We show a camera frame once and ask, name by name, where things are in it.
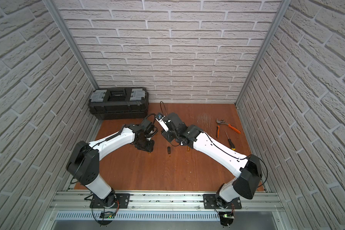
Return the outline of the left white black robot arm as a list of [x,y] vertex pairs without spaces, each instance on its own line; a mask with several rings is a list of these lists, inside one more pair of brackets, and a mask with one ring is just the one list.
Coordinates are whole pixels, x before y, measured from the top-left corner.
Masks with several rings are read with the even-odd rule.
[[99,162],[111,152],[127,144],[138,150],[152,152],[152,137],[158,129],[153,122],[144,119],[140,124],[123,125],[121,129],[103,139],[78,142],[66,164],[66,170],[83,186],[87,187],[105,208],[116,200],[114,189],[101,177]]

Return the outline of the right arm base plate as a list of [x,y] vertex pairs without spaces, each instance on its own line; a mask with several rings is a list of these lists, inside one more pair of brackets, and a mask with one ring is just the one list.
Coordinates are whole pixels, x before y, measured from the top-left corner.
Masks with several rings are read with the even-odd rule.
[[235,210],[242,209],[241,200],[239,197],[228,202],[225,201],[223,198],[219,197],[218,194],[203,194],[203,204],[204,209],[220,210],[232,209],[232,207],[234,207]]

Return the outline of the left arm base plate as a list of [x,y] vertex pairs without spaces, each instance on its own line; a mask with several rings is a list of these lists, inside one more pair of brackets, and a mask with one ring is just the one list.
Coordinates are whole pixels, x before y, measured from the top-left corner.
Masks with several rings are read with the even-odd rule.
[[99,198],[93,194],[91,199],[91,209],[126,209],[129,203],[131,194],[129,193],[111,193],[105,199]]

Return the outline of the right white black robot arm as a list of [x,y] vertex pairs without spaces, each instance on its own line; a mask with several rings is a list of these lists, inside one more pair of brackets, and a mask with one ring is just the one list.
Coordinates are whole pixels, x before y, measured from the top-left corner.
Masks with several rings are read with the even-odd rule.
[[262,179],[261,161],[257,156],[246,156],[226,147],[196,125],[186,126],[176,113],[167,116],[158,113],[156,120],[168,142],[176,141],[181,146],[200,151],[233,174],[234,179],[218,190],[219,199],[226,203],[240,196],[253,199]]

